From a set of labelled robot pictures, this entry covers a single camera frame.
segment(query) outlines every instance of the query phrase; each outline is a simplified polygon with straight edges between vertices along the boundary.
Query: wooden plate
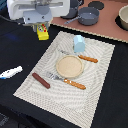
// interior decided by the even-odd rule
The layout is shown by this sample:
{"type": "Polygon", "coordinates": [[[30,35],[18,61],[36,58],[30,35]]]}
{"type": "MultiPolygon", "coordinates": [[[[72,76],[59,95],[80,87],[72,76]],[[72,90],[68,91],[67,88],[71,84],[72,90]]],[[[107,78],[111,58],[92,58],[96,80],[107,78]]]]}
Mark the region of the wooden plate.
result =
{"type": "Polygon", "coordinates": [[[83,72],[84,64],[79,57],[67,55],[58,60],[56,70],[64,78],[74,78],[83,72]]]}

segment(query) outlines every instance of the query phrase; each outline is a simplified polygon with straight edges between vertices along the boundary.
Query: black table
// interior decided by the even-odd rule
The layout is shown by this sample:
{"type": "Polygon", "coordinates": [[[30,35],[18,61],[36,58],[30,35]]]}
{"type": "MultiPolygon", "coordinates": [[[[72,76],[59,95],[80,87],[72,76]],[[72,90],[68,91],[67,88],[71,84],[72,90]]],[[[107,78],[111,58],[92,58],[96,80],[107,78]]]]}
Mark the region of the black table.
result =
{"type": "Polygon", "coordinates": [[[115,45],[91,128],[128,128],[128,44],[51,25],[50,39],[39,41],[31,27],[0,19],[0,73],[17,66],[23,71],[0,79],[0,105],[31,116],[52,128],[79,128],[13,94],[60,31],[115,45]]]}

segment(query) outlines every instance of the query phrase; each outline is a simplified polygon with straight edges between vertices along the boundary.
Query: butter knife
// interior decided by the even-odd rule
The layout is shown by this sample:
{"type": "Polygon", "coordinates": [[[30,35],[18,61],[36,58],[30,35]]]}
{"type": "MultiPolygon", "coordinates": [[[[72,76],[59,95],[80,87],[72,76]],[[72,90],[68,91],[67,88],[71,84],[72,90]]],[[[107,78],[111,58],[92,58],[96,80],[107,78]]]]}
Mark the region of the butter knife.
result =
{"type": "Polygon", "coordinates": [[[94,59],[94,58],[91,58],[91,57],[86,57],[86,56],[83,56],[83,55],[71,54],[71,53],[69,53],[67,51],[63,51],[63,50],[60,50],[60,49],[58,49],[58,51],[66,54],[66,55],[75,55],[75,56],[78,56],[80,59],[83,59],[83,60],[91,61],[91,62],[94,62],[94,63],[97,63],[98,62],[97,59],[94,59]]]}

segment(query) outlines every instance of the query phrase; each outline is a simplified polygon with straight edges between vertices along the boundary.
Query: beige placemat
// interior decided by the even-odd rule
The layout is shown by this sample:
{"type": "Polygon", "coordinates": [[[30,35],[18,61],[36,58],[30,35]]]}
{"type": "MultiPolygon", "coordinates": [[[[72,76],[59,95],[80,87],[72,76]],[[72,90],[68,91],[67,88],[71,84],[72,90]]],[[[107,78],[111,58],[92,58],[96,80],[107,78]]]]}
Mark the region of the beige placemat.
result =
{"type": "Polygon", "coordinates": [[[60,116],[81,128],[90,128],[114,45],[85,38],[85,52],[81,54],[98,59],[98,63],[82,60],[85,65],[84,72],[79,77],[72,79],[86,86],[86,90],[81,90],[45,77],[46,71],[51,71],[59,76],[55,64],[59,58],[65,55],[57,49],[73,53],[74,36],[66,32],[59,32],[14,96],[60,116]],[[38,73],[50,83],[51,88],[46,89],[37,82],[32,77],[33,72],[38,73]]]}

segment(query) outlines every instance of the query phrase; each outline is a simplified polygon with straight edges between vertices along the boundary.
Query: pot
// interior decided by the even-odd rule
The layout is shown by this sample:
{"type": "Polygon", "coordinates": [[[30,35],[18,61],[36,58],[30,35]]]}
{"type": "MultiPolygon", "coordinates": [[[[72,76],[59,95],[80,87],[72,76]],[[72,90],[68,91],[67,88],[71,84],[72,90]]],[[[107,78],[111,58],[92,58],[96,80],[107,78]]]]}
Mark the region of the pot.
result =
{"type": "Polygon", "coordinates": [[[79,23],[83,25],[93,25],[98,22],[99,14],[99,10],[94,7],[83,7],[78,11],[78,16],[76,18],[69,20],[64,24],[69,24],[78,19],[79,23]]]}

